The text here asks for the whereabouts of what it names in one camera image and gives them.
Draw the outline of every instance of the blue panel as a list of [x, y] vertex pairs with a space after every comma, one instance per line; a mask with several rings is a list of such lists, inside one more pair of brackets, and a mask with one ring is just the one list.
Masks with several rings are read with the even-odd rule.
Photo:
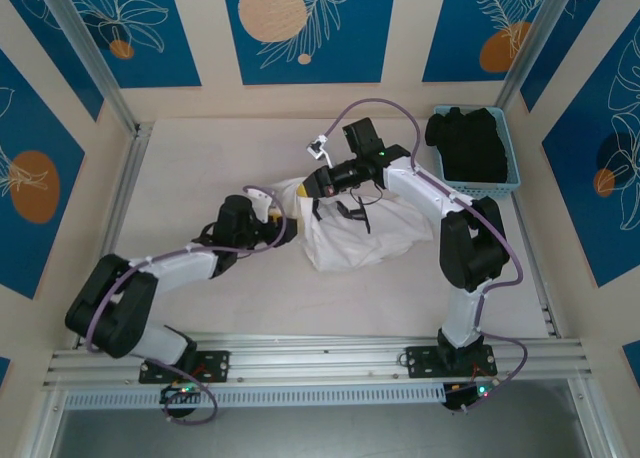
[[425, 82], [502, 80], [544, 0], [444, 0]]
[[174, 0], [72, 0], [122, 88], [200, 86]]
[[629, 361], [633, 376], [636, 378], [638, 386], [640, 386], [640, 341], [635, 341], [622, 347], [624, 354]]
[[4, 377], [7, 376], [7, 371], [9, 371], [9, 364], [11, 362], [0, 356], [0, 390], [2, 389], [2, 383], [4, 382]]
[[104, 99], [43, 1], [10, 1], [91, 117], [96, 120]]
[[599, 2], [600, 0], [569, 0], [565, 6], [564, 13], [520, 88], [529, 110], [535, 106]]
[[[174, 0], [72, 1], [120, 87], [200, 86]], [[86, 72], [42, 0], [12, 2], [74, 86]]]
[[378, 83], [393, 0], [226, 0], [245, 85]]
[[84, 152], [0, 52], [0, 284], [33, 298]]
[[638, 70], [640, 13], [543, 142], [598, 286], [640, 264]]

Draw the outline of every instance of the leaf illustration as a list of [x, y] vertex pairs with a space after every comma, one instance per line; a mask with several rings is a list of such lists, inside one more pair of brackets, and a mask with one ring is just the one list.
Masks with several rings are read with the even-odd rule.
[[300, 32], [279, 43], [265, 43], [258, 55], [266, 55], [260, 69], [286, 56], [287, 63], [300, 55], [313, 56], [323, 41], [331, 39], [333, 29], [340, 31], [341, 20], [338, 5], [348, 0], [303, 0], [307, 9], [307, 22]]
[[506, 30], [516, 22], [519, 0], [476, 0], [480, 11], [489, 16], [497, 30]]

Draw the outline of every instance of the white cloth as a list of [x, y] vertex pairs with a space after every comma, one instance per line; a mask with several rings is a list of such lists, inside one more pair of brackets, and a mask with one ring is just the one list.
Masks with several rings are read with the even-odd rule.
[[[371, 225], [367, 233], [362, 221], [344, 218], [337, 201], [348, 209], [359, 204], [347, 193], [323, 199], [318, 206], [322, 220], [313, 214], [313, 200], [297, 195], [304, 178], [272, 185], [287, 216], [298, 220], [298, 237], [318, 271], [348, 271], [374, 265], [406, 253], [418, 241], [433, 239], [427, 218], [400, 197], [383, 198], [365, 207]], [[365, 203], [376, 197], [362, 195]]]

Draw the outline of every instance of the metal rail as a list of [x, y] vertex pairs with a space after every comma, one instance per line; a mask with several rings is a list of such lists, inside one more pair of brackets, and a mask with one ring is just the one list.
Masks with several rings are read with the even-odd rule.
[[[195, 335], [201, 350], [231, 352], [228, 382], [222, 386], [297, 386], [392, 383], [445, 383], [465, 378], [410, 379], [399, 357], [407, 346], [432, 346], [434, 339], [375, 337], [295, 337]], [[586, 377], [591, 374], [579, 340], [523, 340], [529, 360], [517, 379]], [[499, 376], [520, 362], [519, 347], [493, 346]], [[56, 352], [45, 378], [45, 389], [142, 387], [140, 359], [114, 360], [85, 350]]]

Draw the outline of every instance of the black cloth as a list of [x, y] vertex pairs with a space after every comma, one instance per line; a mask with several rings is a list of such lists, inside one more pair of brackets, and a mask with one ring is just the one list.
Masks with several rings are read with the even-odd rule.
[[451, 108], [433, 115], [425, 132], [427, 145], [442, 155], [444, 177], [450, 181], [505, 183], [507, 157], [496, 120], [486, 108], [466, 115]]

